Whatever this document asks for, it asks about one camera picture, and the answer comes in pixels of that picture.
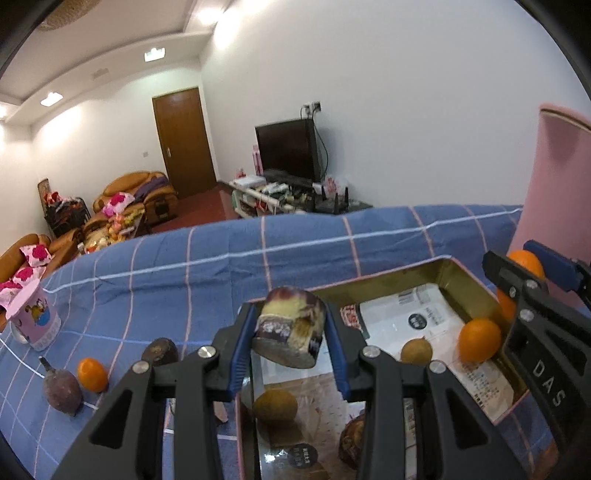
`television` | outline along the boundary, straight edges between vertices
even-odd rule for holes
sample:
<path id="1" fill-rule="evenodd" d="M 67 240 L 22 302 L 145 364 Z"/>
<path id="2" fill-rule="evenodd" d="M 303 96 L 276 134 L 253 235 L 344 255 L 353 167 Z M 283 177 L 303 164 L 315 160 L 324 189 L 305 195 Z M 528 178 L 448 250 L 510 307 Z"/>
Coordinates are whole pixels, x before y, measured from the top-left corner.
<path id="1" fill-rule="evenodd" d="M 290 175 L 320 181 L 322 173 L 316 146 L 314 120 L 290 120 L 256 128 L 263 170 L 283 170 Z"/>

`purple blanket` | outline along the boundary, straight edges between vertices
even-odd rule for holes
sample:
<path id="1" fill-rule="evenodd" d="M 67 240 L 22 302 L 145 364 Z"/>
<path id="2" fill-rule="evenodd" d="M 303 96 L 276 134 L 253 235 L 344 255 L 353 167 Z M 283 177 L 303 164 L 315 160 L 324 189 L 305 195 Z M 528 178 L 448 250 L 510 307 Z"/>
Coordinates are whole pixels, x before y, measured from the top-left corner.
<path id="1" fill-rule="evenodd" d="M 168 185 L 170 185 L 170 182 L 166 177 L 156 177 L 155 179 L 150 180 L 148 183 L 143 184 L 138 189 L 138 191 L 135 192 L 135 203 L 143 202 L 151 192 Z"/>

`pink cylinder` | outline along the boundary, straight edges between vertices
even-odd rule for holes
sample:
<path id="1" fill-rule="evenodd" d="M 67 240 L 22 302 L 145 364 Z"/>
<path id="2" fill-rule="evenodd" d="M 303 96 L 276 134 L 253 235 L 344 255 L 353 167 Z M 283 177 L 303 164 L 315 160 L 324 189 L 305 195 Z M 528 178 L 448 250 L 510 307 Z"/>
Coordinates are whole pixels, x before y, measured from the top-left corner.
<path id="1" fill-rule="evenodd" d="M 33 280 L 12 299 L 6 310 L 6 319 L 16 325 L 37 350 L 45 350 L 60 330 L 61 320 L 52 312 L 40 280 Z"/>
<path id="2" fill-rule="evenodd" d="M 567 108 L 540 107 L 538 146 L 521 220 L 509 251 L 530 239 L 565 257 L 591 261 L 591 122 Z M 555 285 L 550 293 L 572 306 L 580 300 Z"/>

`pink cloth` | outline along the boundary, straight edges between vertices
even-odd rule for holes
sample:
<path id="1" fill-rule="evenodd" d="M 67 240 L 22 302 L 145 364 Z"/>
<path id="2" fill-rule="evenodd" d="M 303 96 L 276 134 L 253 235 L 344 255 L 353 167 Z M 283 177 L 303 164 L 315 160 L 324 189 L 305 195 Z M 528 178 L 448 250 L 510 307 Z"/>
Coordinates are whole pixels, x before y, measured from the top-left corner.
<path id="1" fill-rule="evenodd" d="M 8 306 L 12 299 L 21 291 L 22 287 L 9 280 L 4 283 L 0 283 L 0 306 L 5 310 L 8 310 Z"/>
<path id="2" fill-rule="evenodd" d="M 119 192 L 116 195 L 111 197 L 109 203 L 107 203 L 104 207 L 102 212 L 105 216 L 111 218 L 113 215 L 119 215 L 123 213 L 124 210 L 131 205 L 135 200 L 135 197 L 129 193 Z"/>
<path id="3" fill-rule="evenodd" d="M 538 147 L 521 220 L 509 251 L 537 240 L 567 258 L 591 261 L 591 121 L 545 103 L 540 107 Z M 553 296 L 580 300 L 550 285 Z"/>
<path id="4" fill-rule="evenodd" d="M 27 263 L 34 268 L 43 267 L 51 262 L 52 259 L 49 250 L 43 244 L 21 247 L 21 252 L 25 255 Z"/>
<path id="5" fill-rule="evenodd" d="M 21 287 L 24 287 L 32 280 L 40 279 L 45 273 L 45 267 L 30 267 L 26 265 L 22 267 L 12 278 L 12 281 Z"/>

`blue plaid bed sheet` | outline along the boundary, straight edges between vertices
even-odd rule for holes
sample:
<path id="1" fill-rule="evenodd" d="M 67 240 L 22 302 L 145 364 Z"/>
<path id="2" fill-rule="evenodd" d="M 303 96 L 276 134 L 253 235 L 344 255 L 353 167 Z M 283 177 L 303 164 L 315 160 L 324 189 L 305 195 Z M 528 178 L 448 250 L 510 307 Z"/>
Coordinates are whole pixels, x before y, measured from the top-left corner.
<path id="1" fill-rule="evenodd" d="M 86 255 L 44 281 L 62 329 L 44 355 L 75 371 L 91 356 L 115 384 L 153 339 L 183 356 L 231 325 L 245 301 L 278 286 L 315 288 L 441 255 L 455 257 L 486 285 L 488 249 L 507 251 L 519 206 L 445 205 L 365 210 L 344 216 L 285 215 L 234 220 L 145 236 Z M 85 392 L 75 418 L 48 407 L 37 353 L 6 329 L 0 346 L 0 430 L 37 480 L 49 479 L 101 395 Z M 235 407 L 218 429 L 226 480 L 237 480 Z M 528 398 L 499 425 L 531 472 L 551 440 Z M 173 474 L 174 417 L 167 416 L 163 476 Z"/>

